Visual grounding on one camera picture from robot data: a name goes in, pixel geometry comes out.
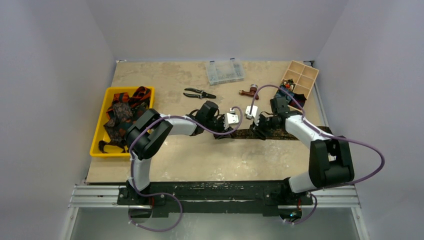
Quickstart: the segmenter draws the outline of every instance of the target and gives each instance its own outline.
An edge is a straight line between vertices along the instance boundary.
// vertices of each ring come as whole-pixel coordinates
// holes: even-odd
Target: gray wall
[[[128,60],[313,60],[348,0],[87,0]]]
[[[84,0],[0,1],[2,240],[59,238],[113,66]]]
[[[372,239],[424,235],[424,2],[350,0],[316,59],[317,85],[336,134],[386,156],[381,173],[357,185]],[[379,158],[352,146],[356,176]]]

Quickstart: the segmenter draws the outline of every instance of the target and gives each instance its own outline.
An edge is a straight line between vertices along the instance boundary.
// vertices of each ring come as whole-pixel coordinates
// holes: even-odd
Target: copper pipe fitting
[[[238,91],[238,94],[240,94],[242,96],[249,96],[249,97],[252,97],[253,98],[253,96],[255,95],[255,93],[256,93],[257,90],[258,90],[258,85],[252,84],[252,85],[250,85],[250,91],[240,90],[240,91]]]

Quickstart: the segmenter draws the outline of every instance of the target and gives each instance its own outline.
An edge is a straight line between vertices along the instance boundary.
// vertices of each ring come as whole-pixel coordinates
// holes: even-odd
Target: black pliers
[[[209,94],[209,93],[206,93],[203,90],[199,90],[199,89],[192,88],[192,87],[187,87],[184,90],[200,94],[200,95],[198,95],[198,94],[191,94],[191,93],[185,93],[185,92],[182,93],[182,94],[184,94],[184,96],[189,97],[189,98],[198,98],[198,99],[204,99],[204,98],[216,99],[217,98],[217,96],[215,96],[213,94]]]

